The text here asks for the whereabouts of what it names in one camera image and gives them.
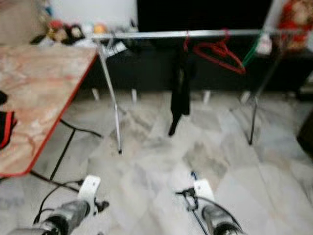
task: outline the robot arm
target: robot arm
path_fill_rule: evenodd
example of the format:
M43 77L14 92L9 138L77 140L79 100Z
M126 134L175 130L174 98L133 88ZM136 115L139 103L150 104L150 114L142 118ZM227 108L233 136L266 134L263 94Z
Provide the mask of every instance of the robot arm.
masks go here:
M79 190L77 200L62 204L36 228L16 229L9 235L70 235L86 217L95 215L109 206L106 201L102 203L95 201L99 185L99 177L87 176Z

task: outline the marble floor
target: marble floor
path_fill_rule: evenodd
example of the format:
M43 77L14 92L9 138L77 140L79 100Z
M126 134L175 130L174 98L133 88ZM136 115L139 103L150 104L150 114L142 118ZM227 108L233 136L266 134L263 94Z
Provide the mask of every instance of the marble floor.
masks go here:
M191 115L169 138L170 94L118 93L123 154L117 153L112 104L101 92L93 100L80 91L63 119L104 134L77 133L55 176L60 182L87 174L101 177L99 199L110 207L88 218L74 235L200 235L195 218L174 192L193 185L190 172L206 178L215 200L231 211L250 235L313 234L313 161L296 141L313 107L279 94L260 100L255 142L247 144L251 108L238 94L213 94L204 105L192 94ZM59 124L35 170L49 176L71 130ZM0 235L28 227L51 185L33 176L0 184ZM56 207L75 198L60 189L46 203Z

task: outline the black cloth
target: black cloth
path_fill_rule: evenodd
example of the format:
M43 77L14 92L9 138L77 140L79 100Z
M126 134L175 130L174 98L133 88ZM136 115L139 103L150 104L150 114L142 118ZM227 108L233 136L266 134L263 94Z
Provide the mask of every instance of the black cloth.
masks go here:
M181 116L190 114L190 80L195 73L195 63L188 57L188 52L179 49L176 58L171 101L173 122L168 133L169 136L175 133Z
M10 143L12 130L16 123L14 112L0 112L0 149L5 148Z
M0 105L4 104L8 100L8 96L0 91Z

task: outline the white wall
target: white wall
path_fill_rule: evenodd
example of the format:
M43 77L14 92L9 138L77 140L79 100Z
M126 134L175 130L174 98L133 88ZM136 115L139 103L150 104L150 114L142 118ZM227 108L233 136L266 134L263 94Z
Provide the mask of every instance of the white wall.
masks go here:
M67 23L129 26L137 22L136 0L50 0L54 16Z

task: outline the metal clothes rack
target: metal clothes rack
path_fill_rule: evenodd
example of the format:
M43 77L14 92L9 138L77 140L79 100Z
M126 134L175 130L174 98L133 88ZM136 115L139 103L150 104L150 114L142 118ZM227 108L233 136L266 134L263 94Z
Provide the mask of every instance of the metal clothes rack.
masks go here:
M287 35L287 38L290 39L292 35L297 35L299 33L303 33L301 30L278 30L278 29L268 29L268 30L260 30L260 29L232 29L227 31L227 35L229 36L257 36L261 33L268 33L271 36L275 35ZM108 66L106 63L108 57L108 49L114 43L115 39L137 39L137 40L145 40L145 39L166 39L166 38L210 38L210 37L222 37L225 36L225 30L192 30L192 31L167 31L167 32L132 32L132 33L107 33L107 34L94 34L92 38L95 40L98 48L98 53L100 56L102 68L106 77L107 85L110 90L111 99L114 105L115 111L115 125L116 125L116 134L117 134L117 142L118 142L118 152L119 154L122 153L122 143L121 143L121 134L120 134L120 123L119 123L119 114L118 114L118 103L115 98L114 88L112 86ZM101 42L104 40L108 40L109 43L106 47L102 47ZM269 69L267 75L265 76L262 84L258 88L256 92L252 94L254 100L254 108L252 111L252 125L251 125L251 133L250 138L248 140L249 144L251 145L253 142L253 134L254 134L254 124L257 112L257 101L258 97L263 92L264 88L270 81L272 74L274 73L275 69L279 65L284 52L286 50L287 43L283 43L281 51L278 53L276 60L274 61L273 65Z

